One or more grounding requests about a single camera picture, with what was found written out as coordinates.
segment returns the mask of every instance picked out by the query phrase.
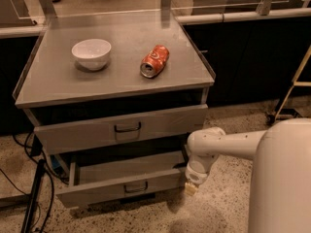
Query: white bowl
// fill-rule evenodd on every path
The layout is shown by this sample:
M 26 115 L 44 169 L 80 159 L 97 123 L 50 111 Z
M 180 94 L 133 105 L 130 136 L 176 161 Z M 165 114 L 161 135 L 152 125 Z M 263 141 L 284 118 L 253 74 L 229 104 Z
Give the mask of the white bowl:
M 76 44 L 71 52 L 75 59 L 91 71 L 103 68 L 110 57 L 111 44 L 101 39 L 89 39 Z

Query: black handle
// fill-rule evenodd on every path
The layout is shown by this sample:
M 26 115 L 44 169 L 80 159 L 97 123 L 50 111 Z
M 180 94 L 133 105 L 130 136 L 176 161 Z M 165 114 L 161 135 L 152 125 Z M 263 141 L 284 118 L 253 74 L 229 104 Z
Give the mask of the black handle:
M 134 189 L 134 190 L 128 190 L 126 188 L 126 185 L 124 185 L 124 192 L 125 193 L 135 193 L 135 192 L 140 192 L 148 189 L 148 182 L 145 182 L 145 186 L 139 189 Z
M 117 133 L 126 133 L 126 132 L 131 132 L 131 131 L 137 131 L 140 130 L 142 127 L 142 123 L 138 122 L 138 126 L 134 128 L 127 128 L 127 129 L 118 129 L 117 126 L 115 125 L 115 132 Z

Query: red can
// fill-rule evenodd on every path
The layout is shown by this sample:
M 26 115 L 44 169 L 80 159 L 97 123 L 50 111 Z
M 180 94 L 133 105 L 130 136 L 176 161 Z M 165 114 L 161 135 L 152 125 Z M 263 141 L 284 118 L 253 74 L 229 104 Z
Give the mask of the red can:
M 141 74 L 146 78 L 155 77 L 165 67 L 168 57 L 168 49 L 163 45 L 156 45 L 154 49 L 143 58 L 140 65 Z

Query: drawer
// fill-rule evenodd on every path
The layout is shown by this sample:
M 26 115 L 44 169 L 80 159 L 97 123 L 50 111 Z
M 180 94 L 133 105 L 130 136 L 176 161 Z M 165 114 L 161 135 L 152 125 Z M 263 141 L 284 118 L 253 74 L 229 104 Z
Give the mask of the drawer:
M 165 141 L 172 145 L 171 139 Z M 146 143 L 154 149 L 154 154 L 148 150 Z M 130 151 L 131 155 L 126 159 L 110 161 L 107 157 L 106 162 L 95 164 L 89 161 L 84 163 L 85 155 L 75 155 L 70 165 L 69 186 L 57 191 L 57 197 L 65 207 L 82 207 L 183 186 L 188 159 L 186 152 L 181 150 L 180 145 L 179 150 L 173 147 L 171 151 L 157 153 L 155 146 L 154 142 L 147 141 L 141 147 L 137 146 L 137 150 L 141 152 L 145 149 L 148 155 L 132 157 L 135 149 L 130 147 L 117 154 L 124 158 Z M 115 152 L 110 153 L 113 158 L 116 157 Z M 90 156 L 95 162 L 98 160 L 96 154 Z
M 59 154 L 192 132 L 206 113 L 205 104 L 195 105 L 39 126 L 35 134 L 48 154 Z

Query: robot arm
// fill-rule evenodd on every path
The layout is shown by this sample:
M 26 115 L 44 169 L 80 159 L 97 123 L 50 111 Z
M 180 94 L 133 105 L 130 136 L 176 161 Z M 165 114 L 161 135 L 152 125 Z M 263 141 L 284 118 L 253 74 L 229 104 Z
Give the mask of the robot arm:
M 245 134 L 199 130 L 188 144 L 187 194 L 207 180 L 219 154 L 253 159 L 248 232 L 311 232 L 310 119 L 285 120 Z

